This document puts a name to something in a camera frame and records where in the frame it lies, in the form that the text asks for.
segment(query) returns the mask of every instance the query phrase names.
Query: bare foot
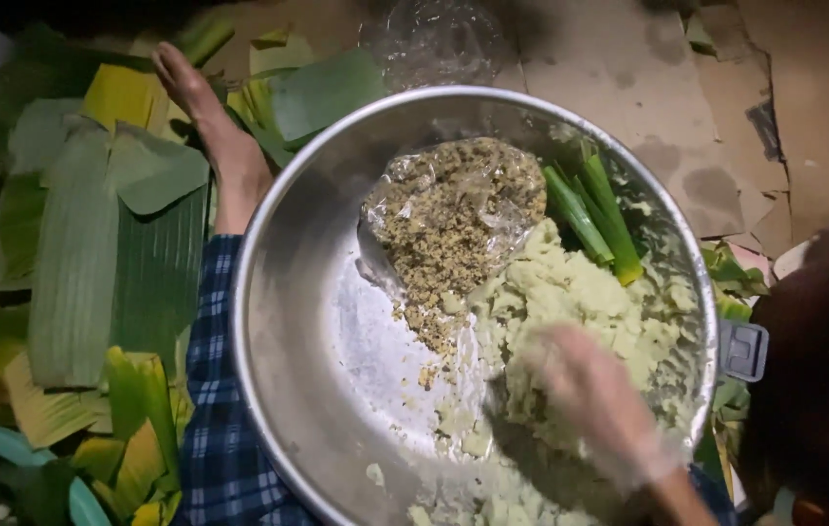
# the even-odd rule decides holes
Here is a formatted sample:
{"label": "bare foot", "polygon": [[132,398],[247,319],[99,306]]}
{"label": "bare foot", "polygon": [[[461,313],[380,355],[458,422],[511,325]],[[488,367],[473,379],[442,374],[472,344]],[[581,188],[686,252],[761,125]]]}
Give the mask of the bare foot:
{"label": "bare foot", "polygon": [[190,117],[216,173],[217,234],[242,234],[271,186],[271,170],[256,140],[226,114],[210,83],[167,42],[151,54],[167,94]]}

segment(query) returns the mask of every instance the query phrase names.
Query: bowl rim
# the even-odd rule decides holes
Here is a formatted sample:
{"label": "bowl rim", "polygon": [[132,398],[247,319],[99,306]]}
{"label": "bowl rim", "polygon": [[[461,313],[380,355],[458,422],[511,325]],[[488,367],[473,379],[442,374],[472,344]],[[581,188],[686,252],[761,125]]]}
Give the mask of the bowl rim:
{"label": "bowl rim", "polygon": [[700,411],[694,415],[690,423],[690,448],[696,448],[700,441],[703,426],[709,416],[712,406],[712,392],[715,387],[718,374],[718,321],[716,317],[715,301],[713,299],[712,285],[706,265],[700,255],[700,245],[690,226],[681,212],[680,207],[674,202],[665,187],[661,185],[654,174],[641,162],[630,149],[626,148],[618,139],[609,133],[584,119],[579,114],[561,108],[529,94],[522,94],[510,90],[491,88],[485,86],[438,86],[410,90],[400,94],[393,94],[383,99],[370,103],[350,115],[340,119],[337,123],[327,127],[317,135],[311,142],[302,148],[294,159],[281,171],[275,182],[268,190],[268,195],[263,199],[252,219],[246,227],[239,247],[237,264],[233,277],[232,302],[230,305],[230,329],[232,329],[232,352],[233,363],[236,369],[236,376],[239,380],[239,388],[245,397],[249,407],[249,413],[257,427],[257,434],[275,471],[278,472],[284,483],[291,492],[298,497],[304,507],[311,510],[318,518],[327,520],[340,526],[351,526],[355,524],[346,517],[337,507],[314,489],[296,469],[294,463],[288,457],[284,445],[269,432],[268,416],[259,400],[256,386],[252,378],[249,357],[249,334],[247,330],[247,319],[249,314],[249,287],[252,281],[253,270],[256,265],[256,246],[258,240],[263,236],[271,216],[278,209],[281,199],[288,191],[295,179],[311,165],[318,156],[319,150],[333,137],[337,137],[345,130],[356,126],[363,121],[386,113],[409,103],[420,102],[432,99],[470,97],[511,104],[519,108],[540,113],[550,114],[558,121],[567,123],[576,128],[582,129],[586,134],[595,137],[600,142],[607,144],[615,155],[628,163],[637,172],[645,184],[649,185],[657,197],[664,204],[665,209],[670,212],[678,233],[682,234],[687,256],[691,261],[694,274],[700,281],[699,306],[703,317],[704,329],[707,338],[704,341],[706,349],[707,364],[702,372],[700,385],[700,397],[702,402]]}

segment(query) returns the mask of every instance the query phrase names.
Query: hand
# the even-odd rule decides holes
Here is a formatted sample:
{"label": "hand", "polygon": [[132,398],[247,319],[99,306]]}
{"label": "hand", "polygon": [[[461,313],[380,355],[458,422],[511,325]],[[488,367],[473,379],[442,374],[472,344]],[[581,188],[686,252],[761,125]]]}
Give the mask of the hand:
{"label": "hand", "polygon": [[216,233],[245,233],[272,182],[262,149],[233,123],[210,83],[180,50],[162,42],[151,54],[151,62],[168,96],[197,127],[216,174]]}
{"label": "hand", "polygon": [[562,410],[595,467],[621,492],[666,475],[680,462],[664,448],[654,415],[632,385],[626,366],[582,328],[557,326],[540,335],[528,365],[548,400]]}

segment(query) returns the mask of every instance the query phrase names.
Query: person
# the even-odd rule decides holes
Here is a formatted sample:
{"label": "person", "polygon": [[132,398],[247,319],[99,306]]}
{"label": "person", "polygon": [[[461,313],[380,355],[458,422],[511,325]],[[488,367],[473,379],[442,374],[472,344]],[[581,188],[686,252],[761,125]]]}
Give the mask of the person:
{"label": "person", "polygon": [[[183,498],[173,523],[192,526],[318,524],[264,455],[239,394],[229,343],[229,295],[242,234],[272,183],[256,141],[225,113],[183,54],[161,43],[151,54],[171,99],[197,128],[216,176],[215,234],[203,251],[197,320],[187,353],[195,410],[181,448]],[[618,487],[646,487],[674,524],[718,524],[688,471],[665,450],[654,417],[625,366],[583,329],[541,334],[537,371],[552,403],[594,446],[595,465]]]}

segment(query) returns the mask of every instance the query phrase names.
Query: metal bowl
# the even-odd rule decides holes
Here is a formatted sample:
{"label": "metal bowl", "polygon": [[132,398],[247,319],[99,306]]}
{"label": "metal bowl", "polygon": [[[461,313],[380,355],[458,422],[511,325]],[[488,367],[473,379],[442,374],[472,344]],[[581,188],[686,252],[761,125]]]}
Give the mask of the metal bowl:
{"label": "metal bowl", "polygon": [[[385,293],[359,276],[363,198],[400,153],[486,136],[548,156],[568,132],[592,137],[627,181],[624,191],[654,208],[638,227],[666,236],[672,250],[655,257],[698,294],[697,312],[683,320],[697,341],[684,341],[686,358],[671,365],[691,380],[664,396],[687,408],[678,415],[687,445],[699,438],[716,375],[717,321],[700,250],[663,186],[616,139],[535,97],[467,86],[410,91],[362,108],[302,149],[242,245],[231,313],[242,393],[278,472],[321,519],[404,524],[425,470],[444,484],[471,469],[434,448],[442,389],[424,392],[415,381],[430,351],[393,319]],[[412,380],[408,387],[402,378]],[[385,488],[367,478],[372,463]]]}

